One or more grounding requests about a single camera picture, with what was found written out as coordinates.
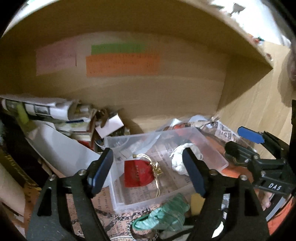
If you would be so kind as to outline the right hand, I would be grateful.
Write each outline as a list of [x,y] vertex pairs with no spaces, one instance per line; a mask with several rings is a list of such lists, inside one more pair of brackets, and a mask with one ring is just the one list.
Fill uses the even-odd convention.
[[258,190],[257,197],[260,201],[263,211],[265,211],[267,208],[269,208],[271,206],[271,199],[272,199],[273,195],[274,194],[271,192]]

